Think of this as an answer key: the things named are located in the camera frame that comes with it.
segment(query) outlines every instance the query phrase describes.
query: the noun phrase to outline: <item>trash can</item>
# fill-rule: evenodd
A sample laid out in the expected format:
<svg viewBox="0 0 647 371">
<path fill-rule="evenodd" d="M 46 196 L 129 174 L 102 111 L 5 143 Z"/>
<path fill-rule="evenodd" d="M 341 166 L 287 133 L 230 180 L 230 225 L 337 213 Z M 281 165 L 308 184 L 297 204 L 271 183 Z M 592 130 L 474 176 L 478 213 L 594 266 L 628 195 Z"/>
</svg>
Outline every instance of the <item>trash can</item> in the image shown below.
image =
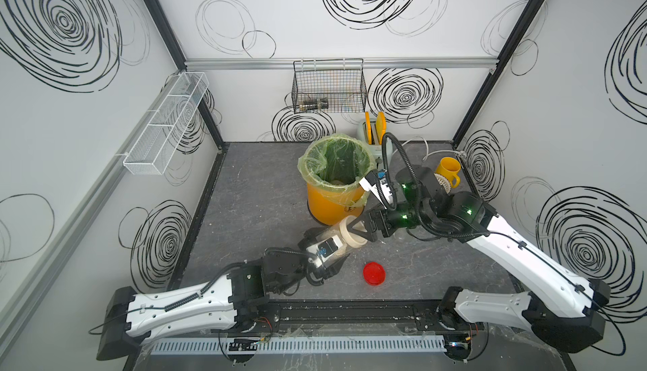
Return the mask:
<svg viewBox="0 0 647 371">
<path fill-rule="evenodd" d="M 375 158 L 362 141 L 340 133 L 323 137 L 310 144 L 298 168 L 307 182 L 308 208 L 319 222 L 335 225 L 362 213 L 368 192 L 360 180 L 375 169 Z"/>
</svg>

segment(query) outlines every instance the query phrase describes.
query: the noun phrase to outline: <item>black wire basket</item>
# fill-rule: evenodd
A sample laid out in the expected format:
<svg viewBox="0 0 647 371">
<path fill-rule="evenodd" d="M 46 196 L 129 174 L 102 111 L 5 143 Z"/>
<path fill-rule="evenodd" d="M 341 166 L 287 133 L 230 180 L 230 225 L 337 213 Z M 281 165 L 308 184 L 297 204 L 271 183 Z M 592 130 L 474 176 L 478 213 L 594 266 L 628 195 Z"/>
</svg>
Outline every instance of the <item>black wire basket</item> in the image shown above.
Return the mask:
<svg viewBox="0 0 647 371">
<path fill-rule="evenodd" d="M 363 59 L 311 59 L 292 65 L 295 113 L 364 112 L 368 91 Z"/>
</svg>

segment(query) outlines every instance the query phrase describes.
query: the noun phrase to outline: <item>green plastic bag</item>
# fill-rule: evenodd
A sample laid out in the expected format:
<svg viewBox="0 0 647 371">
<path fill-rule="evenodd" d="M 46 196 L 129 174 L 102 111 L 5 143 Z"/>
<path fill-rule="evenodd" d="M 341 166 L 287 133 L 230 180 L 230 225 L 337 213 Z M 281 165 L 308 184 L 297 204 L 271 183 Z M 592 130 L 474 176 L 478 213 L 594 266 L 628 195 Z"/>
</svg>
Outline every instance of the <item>green plastic bag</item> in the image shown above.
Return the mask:
<svg viewBox="0 0 647 371">
<path fill-rule="evenodd" d="M 344 207 L 363 207 L 368 199 L 365 192 L 353 201 L 351 192 L 360 180 L 375 169 L 375 158 L 368 146 L 355 138 L 334 133 L 310 144 L 297 165 L 303 179 L 326 191 L 324 197 Z"/>
</svg>

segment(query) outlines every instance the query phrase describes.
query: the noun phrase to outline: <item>red plastic cap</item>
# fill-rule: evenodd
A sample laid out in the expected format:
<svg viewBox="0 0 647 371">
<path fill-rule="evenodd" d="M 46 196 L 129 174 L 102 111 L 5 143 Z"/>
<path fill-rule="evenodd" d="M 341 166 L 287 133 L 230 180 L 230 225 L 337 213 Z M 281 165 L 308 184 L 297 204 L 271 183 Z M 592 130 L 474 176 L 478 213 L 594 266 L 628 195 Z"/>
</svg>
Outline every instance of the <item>red plastic cap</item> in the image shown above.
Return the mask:
<svg viewBox="0 0 647 371">
<path fill-rule="evenodd" d="M 370 262 L 364 266 L 364 279 L 371 286 L 378 286 L 384 282 L 386 272 L 384 267 L 376 262 Z"/>
</svg>

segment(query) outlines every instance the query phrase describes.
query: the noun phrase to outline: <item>white cable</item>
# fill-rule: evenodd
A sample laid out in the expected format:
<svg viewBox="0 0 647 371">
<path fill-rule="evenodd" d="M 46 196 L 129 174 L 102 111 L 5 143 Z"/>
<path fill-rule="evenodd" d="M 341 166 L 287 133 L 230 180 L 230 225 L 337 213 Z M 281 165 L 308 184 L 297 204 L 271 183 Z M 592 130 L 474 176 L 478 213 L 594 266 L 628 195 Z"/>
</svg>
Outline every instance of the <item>white cable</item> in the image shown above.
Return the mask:
<svg viewBox="0 0 647 371">
<path fill-rule="evenodd" d="M 429 144 L 427 143 L 427 140 L 425 140 L 425 137 L 423 137 L 421 135 L 416 135 L 415 137 L 411 138 L 410 140 L 407 140 L 407 141 L 403 142 L 402 146 L 408 144 L 409 142 L 411 142 L 412 140 L 415 140 L 416 138 L 420 138 L 421 140 L 423 140 L 425 142 L 426 152 L 425 152 L 425 157 L 423 158 L 423 162 L 425 160 L 427 160 L 427 158 L 430 157 L 431 155 L 438 154 L 440 152 L 455 153 L 455 154 L 458 155 L 458 157 L 463 157 L 463 158 L 467 157 L 467 154 L 465 153 L 464 150 L 443 149 L 443 150 L 435 150 L 433 152 L 429 152 Z"/>
<path fill-rule="evenodd" d="M 430 157 L 430 156 L 431 156 L 431 155 L 433 155 L 433 154 L 439 154 L 440 152 L 450 152 L 450 153 L 455 153 L 455 154 L 457 154 L 459 157 L 466 157 L 466 156 L 467 156 L 467 154 L 465 153 L 465 151 L 464 151 L 464 150 L 451 150 L 451 149 L 434 150 L 433 152 L 429 152 L 429 153 L 427 153 L 427 155 L 425 155 L 425 157 L 423 158 L 423 162 L 424 162 L 425 160 L 427 160 L 427 157 Z"/>
<path fill-rule="evenodd" d="M 425 148 L 427 148 L 427 152 L 425 152 L 425 153 L 429 154 L 429 144 L 427 143 L 427 140 L 425 140 L 425 138 L 423 136 L 421 136 L 421 135 L 416 135 L 415 137 L 411 138 L 410 140 L 406 141 L 405 143 L 402 143 L 402 146 L 408 144 L 409 142 L 411 142 L 412 140 L 415 140 L 416 138 L 420 138 L 421 140 L 423 140 L 425 142 Z"/>
</svg>

